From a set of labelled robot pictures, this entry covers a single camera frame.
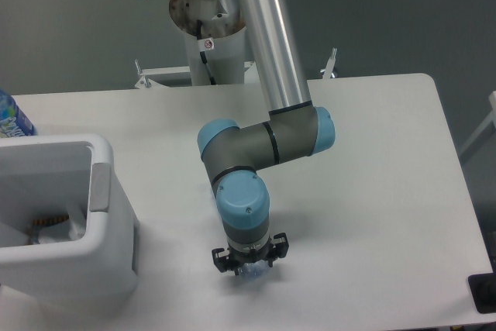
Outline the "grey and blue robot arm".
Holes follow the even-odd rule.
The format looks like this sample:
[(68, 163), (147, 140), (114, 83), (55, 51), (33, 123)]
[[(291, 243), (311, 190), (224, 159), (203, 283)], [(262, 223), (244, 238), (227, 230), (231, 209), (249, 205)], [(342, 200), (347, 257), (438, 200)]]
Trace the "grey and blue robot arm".
[(269, 119), (240, 127), (217, 119), (198, 133), (201, 160), (228, 246), (212, 251), (221, 272), (238, 272), (287, 255), (284, 233), (270, 232), (270, 197), (258, 171), (329, 149), (335, 127), (312, 103), (284, 0), (170, 0), (170, 18), (183, 33), (191, 81), (216, 86), (244, 80), (250, 43)]

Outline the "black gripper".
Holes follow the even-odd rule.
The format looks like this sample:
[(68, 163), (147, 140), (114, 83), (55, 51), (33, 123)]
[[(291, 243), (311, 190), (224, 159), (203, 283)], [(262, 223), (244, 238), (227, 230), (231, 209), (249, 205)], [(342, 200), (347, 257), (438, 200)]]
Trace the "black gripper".
[(231, 244), (228, 245), (228, 248), (213, 249), (213, 263), (221, 273), (231, 271), (238, 276), (239, 268), (244, 264), (255, 264), (258, 261), (264, 261), (268, 267), (273, 267), (276, 260), (286, 257), (289, 242), (286, 233), (278, 233), (259, 250), (248, 249), (247, 252), (242, 252)]

